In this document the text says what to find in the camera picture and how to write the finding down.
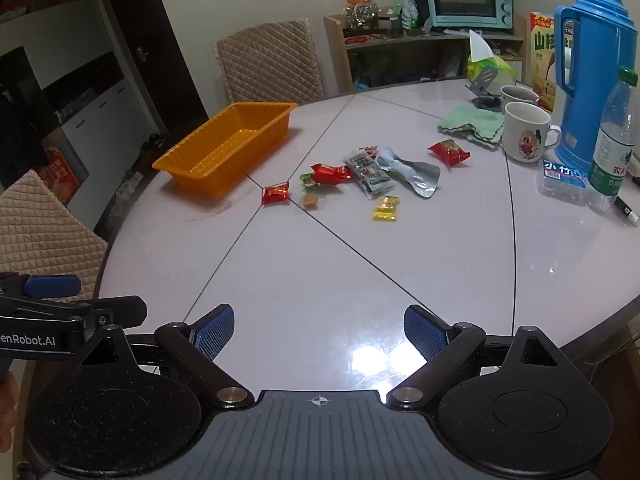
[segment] triangular hole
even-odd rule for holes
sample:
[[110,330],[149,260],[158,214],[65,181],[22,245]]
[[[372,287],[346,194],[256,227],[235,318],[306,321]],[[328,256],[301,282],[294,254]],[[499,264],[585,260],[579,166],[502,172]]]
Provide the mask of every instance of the triangular hole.
[[526,365],[558,366],[537,337],[530,337],[524,345],[522,362]]
[[116,345],[110,337],[103,338],[98,346],[82,361],[82,366],[107,365],[118,362]]

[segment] door handle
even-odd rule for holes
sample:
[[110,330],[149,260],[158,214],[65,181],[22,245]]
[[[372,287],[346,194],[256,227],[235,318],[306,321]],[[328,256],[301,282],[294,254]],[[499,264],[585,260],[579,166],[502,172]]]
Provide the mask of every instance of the door handle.
[[149,55],[148,52],[145,52],[141,46],[136,48],[136,55],[138,56],[138,59],[140,60],[140,63],[146,63],[146,58]]

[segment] green cloth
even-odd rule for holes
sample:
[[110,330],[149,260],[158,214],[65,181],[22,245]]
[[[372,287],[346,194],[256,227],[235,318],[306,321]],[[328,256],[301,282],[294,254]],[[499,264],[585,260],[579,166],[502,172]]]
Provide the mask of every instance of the green cloth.
[[440,121],[443,132],[459,134],[494,149],[502,139],[503,126],[504,116],[501,113],[481,110],[473,105],[459,106]]

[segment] white tabletop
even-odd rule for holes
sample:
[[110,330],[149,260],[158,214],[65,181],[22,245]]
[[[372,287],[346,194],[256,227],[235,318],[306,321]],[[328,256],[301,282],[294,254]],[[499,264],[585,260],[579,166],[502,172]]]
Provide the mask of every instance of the white tabletop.
[[[533,324],[558,346],[577,338],[640,295],[638,232],[540,195],[537,165],[500,150],[458,139],[472,156],[447,169],[428,147],[447,138],[438,120],[470,102],[464,83],[299,107],[289,141],[222,200],[191,196],[160,173],[113,243],[100,296],[142,297],[148,317],[137,332],[231,304],[236,330],[216,363],[256,396],[386,393],[424,363],[402,330],[412,303],[491,334]],[[434,196],[397,184],[395,223],[374,222],[374,202],[355,184],[331,189],[317,211],[297,205],[299,174],[369,144],[439,165]],[[292,202],[261,207],[261,187],[286,180]],[[640,210],[632,184],[622,196]]]

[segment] brown door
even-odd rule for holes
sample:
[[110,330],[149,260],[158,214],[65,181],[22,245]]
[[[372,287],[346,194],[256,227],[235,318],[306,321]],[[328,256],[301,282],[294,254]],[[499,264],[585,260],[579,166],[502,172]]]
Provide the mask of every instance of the brown door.
[[162,0],[109,0],[146,89],[172,138],[207,120]]

